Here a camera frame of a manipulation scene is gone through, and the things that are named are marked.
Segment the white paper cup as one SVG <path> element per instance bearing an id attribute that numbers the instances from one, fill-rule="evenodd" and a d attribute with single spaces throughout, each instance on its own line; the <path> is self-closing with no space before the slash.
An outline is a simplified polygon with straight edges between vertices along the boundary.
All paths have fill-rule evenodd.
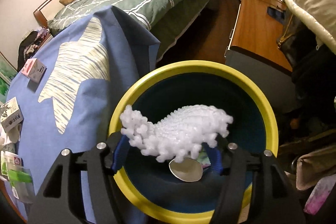
<path id="1" fill-rule="evenodd" d="M 197 182 L 203 176 L 201 163 L 194 159 L 185 158 L 183 162 L 176 162 L 174 159 L 169 162 L 170 172 L 183 182 Z"/>

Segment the white fluffy cloth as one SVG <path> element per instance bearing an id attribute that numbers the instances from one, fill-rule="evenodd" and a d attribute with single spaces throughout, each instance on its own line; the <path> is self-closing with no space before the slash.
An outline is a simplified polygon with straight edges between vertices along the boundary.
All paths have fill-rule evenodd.
<path id="1" fill-rule="evenodd" d="M 121 133 L 143 156 L 154 156 L 157 162 L 185 158 L 197 159 L 202 144 L 217 146 L 216 138 L 226 138 L 234 118 L 215 106 L 183 106 L 157 123 L 152 123 L 139 110 L 127 105 L 120 115 Z"/>

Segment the clear green label jar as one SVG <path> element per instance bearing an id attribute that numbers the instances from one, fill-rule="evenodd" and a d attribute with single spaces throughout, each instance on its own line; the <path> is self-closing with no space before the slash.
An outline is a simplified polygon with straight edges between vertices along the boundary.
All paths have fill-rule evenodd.
<path id="1" fill-rule="evenodd" d="M 35 200 L 33 177 L 17 154 L 1 151 L 1 175 L 10 183 L 13 196 L 22 203 Z"/>

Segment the white tissue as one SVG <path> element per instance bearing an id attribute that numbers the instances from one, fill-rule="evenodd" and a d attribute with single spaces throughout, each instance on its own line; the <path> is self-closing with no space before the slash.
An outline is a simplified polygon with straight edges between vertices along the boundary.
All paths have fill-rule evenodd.
<path id="1" fill-rule="evenodd" d="M 21 138 L 21 129 L 22 124 L 19 123 L 14 126 L 9 132 L 5 132 L 3 127 L 1 126 L 1 137 L 0 137 L 0 145 L 7 145 L 10 143 L 17 143 Z"/>

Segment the green tea carton box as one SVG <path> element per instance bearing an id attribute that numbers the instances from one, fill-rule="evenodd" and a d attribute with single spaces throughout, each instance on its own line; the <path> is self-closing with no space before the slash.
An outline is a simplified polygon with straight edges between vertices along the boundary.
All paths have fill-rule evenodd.
<path id="1" fill-rule="evenodd" d="M 23 121 L 23 115 L 16 97 L 1 106 L 1 126 L 6 133 Z"/>

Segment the pink strawberry milk carton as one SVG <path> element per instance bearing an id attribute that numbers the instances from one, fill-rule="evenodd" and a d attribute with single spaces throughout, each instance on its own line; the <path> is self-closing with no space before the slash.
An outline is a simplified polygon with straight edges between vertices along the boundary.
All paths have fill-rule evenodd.
<path id="1" fill-rule="evenodd" d="M 21 69 L 21 74 L 29 80 L 40 83 L 47 67 L 37 58 L 30 58 Z"/>

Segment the yellow rimmed trash bin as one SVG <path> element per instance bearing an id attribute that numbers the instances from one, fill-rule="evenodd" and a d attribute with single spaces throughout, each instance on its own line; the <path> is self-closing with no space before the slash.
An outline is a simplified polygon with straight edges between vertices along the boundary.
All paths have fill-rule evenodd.
<path id="1" fill-rule="evenodd" d="M 227 143 L 276 155 L 278 128 L 247 76 L 210 61 L 156 69 L 122 96 L 109 132 L 126 141 L 114 180 L 144 214 L 165 223 L 209 223 L 226 177 Z"/>

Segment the pink floral bag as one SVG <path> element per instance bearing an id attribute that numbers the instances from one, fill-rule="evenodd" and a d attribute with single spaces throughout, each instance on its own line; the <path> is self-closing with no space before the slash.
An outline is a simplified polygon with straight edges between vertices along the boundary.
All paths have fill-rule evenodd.
<path id="1" fill-rule="evenodd" d="M 335 145 L 318 149 L 299 157 L 296 188 L 299 191 L 313 188 L 304 212 L 315 215 L 326 202 L 335 186 Z"/>

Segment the wooden side desk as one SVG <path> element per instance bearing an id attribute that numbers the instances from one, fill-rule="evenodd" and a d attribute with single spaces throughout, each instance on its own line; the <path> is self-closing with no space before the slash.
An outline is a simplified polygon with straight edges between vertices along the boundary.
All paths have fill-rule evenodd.
<path id="1" fill-rule="evenodd" d="M 279 0 L 241 0 L 226 59 L 241 53 L 289 75 L 291 65 L 277 46 L 283 25 L 268 14 L 269 7 L 286 10 Z"/>

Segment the sliding wardrobe glass door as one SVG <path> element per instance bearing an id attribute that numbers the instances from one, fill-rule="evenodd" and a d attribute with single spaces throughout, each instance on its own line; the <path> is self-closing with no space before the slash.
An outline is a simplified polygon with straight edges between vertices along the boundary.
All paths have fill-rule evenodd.
<path id="1" fill-rule="evenodd" d="M 1 105 L 6 102 L 11 81 L 17 75 L 17 70 L 8 62 L 7 58 L 0 53 L 0 101 Z"/>

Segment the white bedside cabinet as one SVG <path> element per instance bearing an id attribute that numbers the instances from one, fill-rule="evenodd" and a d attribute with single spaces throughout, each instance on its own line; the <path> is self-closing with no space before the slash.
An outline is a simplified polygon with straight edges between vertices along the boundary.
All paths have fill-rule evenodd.
<path id="1" fill-rule="evenodd" d="M 37 47 L 37 51 L 40 50 L 41 47 L 46 45 L 52 38 L 53 36 L 51 34 L 48 34 L 45 38 L 43 38 Z"/>

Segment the pile of dark clothes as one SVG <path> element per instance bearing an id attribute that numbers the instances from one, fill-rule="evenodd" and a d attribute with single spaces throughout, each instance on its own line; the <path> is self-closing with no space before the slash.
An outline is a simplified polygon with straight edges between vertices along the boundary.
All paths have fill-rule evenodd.
<path id="1" fill-rule="evenodd" d="M 31 31 L 20 43 L 18 48 L 17 72 L 25 65 L 27 59 L 37 53 L 37 47 L 41 40 L 50 34 L 50 30 L 45 27 L 39 27 Z"/>

